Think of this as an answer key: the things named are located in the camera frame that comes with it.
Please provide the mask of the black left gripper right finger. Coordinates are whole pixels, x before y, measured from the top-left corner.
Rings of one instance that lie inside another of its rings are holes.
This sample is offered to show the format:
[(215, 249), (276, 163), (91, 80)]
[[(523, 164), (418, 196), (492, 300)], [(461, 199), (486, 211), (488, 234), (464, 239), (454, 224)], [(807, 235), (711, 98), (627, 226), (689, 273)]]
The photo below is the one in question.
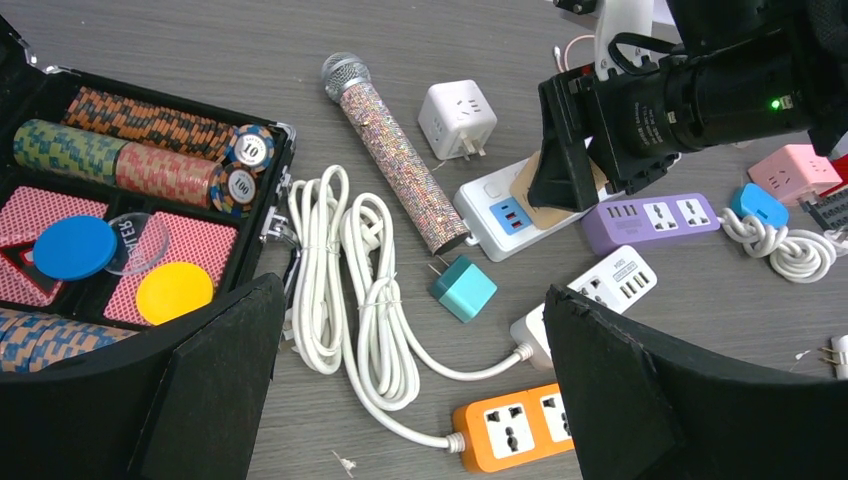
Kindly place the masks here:
[(847, 384), (727, 357), (562, 285), (543, 313), (586, 479), (843, 479)]

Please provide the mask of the white cube socket adapter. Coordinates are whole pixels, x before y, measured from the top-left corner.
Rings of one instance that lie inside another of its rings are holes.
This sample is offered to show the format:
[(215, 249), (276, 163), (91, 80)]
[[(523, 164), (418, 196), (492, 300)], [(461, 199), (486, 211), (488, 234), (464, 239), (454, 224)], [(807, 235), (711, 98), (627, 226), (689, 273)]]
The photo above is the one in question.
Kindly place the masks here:
[(471, 79), (431, 85), (423, 100), (419, 126), (440, 161), (483, 157), (497, 116)]

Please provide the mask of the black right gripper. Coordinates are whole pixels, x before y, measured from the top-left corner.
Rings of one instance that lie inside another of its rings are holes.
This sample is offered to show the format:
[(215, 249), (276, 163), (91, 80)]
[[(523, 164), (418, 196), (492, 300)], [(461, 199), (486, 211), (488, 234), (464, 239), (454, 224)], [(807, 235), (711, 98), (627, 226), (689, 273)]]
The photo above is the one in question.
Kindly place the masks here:
[(539, 163), (528, 190), (533, 207), (585, 211), (599, 201), (591, 162), (616, 190), (642, 189), (679, 153), (808, 130), (811, 107), (785, 48), (739, 46), (711, 55), (662, 59), (643, 75), (613, 74), (585, 109), (574, 81), (559, 73), (538, 86)]

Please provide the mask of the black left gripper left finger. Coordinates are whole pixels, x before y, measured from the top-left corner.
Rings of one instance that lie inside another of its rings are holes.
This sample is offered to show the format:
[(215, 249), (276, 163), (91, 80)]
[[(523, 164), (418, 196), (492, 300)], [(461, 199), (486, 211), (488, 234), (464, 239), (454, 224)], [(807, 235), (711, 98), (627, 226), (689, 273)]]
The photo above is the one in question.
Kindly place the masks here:
[(242, 479), (282, 331), (265, 274), (128, 339), (1, 377), (5, 479)]

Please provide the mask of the pink cube socket adapter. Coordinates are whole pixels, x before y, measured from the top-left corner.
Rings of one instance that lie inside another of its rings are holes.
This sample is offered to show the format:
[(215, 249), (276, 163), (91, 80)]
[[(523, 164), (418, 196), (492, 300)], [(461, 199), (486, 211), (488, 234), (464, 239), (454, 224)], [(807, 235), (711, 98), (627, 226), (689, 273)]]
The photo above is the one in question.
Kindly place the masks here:
[(831, 161), (808, 144), (781, 147), (751, 166), (748, 175), (784, 205), (810, 201), (842, 182)]

